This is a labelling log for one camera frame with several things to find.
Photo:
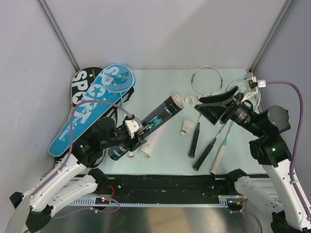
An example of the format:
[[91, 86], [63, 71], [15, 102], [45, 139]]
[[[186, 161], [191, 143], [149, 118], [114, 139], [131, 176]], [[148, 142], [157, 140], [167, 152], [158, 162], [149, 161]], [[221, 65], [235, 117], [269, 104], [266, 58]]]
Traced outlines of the white shuttlecock tube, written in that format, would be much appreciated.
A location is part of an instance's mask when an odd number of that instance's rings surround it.
[[165, 123], [163, 126], [161, 126], [159, 129], [157, 129], [154, 133], [150, 134], [147, 137], [147, 142], [144, 143], [140, 148], [139, 148], [139, 153], [145, 157], [145, 158], [150, 158], [152, 153], [154, 152], [160, 138], [162, 137], [164, 131], [167, 128], [167, 123]]

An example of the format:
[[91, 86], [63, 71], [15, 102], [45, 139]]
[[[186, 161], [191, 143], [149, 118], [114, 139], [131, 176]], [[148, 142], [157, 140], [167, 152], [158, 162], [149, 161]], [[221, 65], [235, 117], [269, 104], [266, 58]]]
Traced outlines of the white feather shuttlecock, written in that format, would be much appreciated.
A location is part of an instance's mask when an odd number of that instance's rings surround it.
[[186, 96], [185, 97], [185, 103], [188, 106], [194, 105], [198, 100], [199, 100], [199, 98], [197, 96]]
[[180, 135], [185, 135], [194, 127], [194, 123], [190, 120], [184, 120]]

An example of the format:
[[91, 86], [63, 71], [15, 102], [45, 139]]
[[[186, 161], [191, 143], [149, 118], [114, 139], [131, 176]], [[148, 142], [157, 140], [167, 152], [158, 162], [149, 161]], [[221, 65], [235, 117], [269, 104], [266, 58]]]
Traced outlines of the black shuttlecock tube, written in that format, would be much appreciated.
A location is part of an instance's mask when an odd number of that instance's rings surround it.
[[147, 142], [147, 137], [150, 134], [154, 133], [183, 108], [184, 104], [182, 98], [177, 94], [170, 95], [141, 121], [142, 128], [135, 132], [135, 136], [130, 142], [124, 142], [117, 146], [112, 146], [108, 150], [108, 156], [112, 160], [117, 161], [128, 151], [135, 151], [138, 147]]

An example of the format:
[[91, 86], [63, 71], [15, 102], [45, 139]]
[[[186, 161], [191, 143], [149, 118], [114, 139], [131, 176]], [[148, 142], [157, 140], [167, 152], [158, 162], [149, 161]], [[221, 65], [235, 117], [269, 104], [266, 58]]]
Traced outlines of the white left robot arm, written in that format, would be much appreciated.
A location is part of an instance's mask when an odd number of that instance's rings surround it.
[[90, 193], [104, 193], [108, 187], [107, 176], [98, 168], [74, 184], [68, 182], [89, 168], [103, 155], [103, 150], [123, 146], [134, 150], [145, 142], [143, 135], [147, 121], [126, 117], [115, 127], [113, 119], [105, 117], [94, 123], [77, 138], [64, 159], [34, 188], [24, 193], [15, 192], [10, 201], [15, 208], [7, 227], [7, 233], [28, 230], [35, 233], [43, 229], [64, 207]]

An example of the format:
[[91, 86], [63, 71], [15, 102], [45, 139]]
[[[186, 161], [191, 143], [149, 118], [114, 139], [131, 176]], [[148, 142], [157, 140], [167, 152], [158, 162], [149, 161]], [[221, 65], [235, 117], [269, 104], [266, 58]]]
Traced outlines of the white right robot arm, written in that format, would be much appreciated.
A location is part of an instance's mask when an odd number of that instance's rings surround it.
[[274, 185], [278, 200], [251, 184], [241, 169], [229, 172], [225, 190], [240, 193], [268, 215], [275, 233], [309, 233], [311, 204], [294, 172], [294, 155], [281, 134], [291, 128], [288, 111], [278, 105], [257, 113], [250, 101], [258, 87], [247, 87], [243, 93], [234, 86], [225, 93], [199, 99], [195, 110], [210, 123], [226, 124], [229, 120], [256, 137], [249, 142], [252, 157], [262, 166]]

